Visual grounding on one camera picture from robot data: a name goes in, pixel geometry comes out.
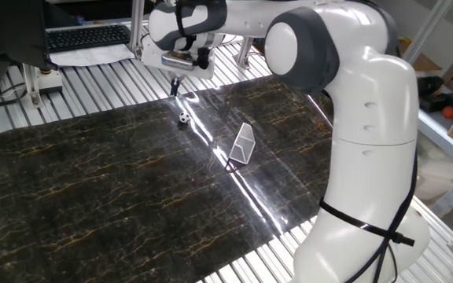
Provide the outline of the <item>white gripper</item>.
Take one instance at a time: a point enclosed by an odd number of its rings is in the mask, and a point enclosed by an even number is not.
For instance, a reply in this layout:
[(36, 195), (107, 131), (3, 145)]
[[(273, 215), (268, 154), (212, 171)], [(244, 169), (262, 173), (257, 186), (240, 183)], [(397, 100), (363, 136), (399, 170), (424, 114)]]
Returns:
[[(176, 75), (210, 79), (215, 68), (215, 34), (199, 34), (189, 50), (161, 50), (147, 36), (142, 40), (142, 63)], [(171, 80), (170, 96), (177, 95), (184, 77)]]

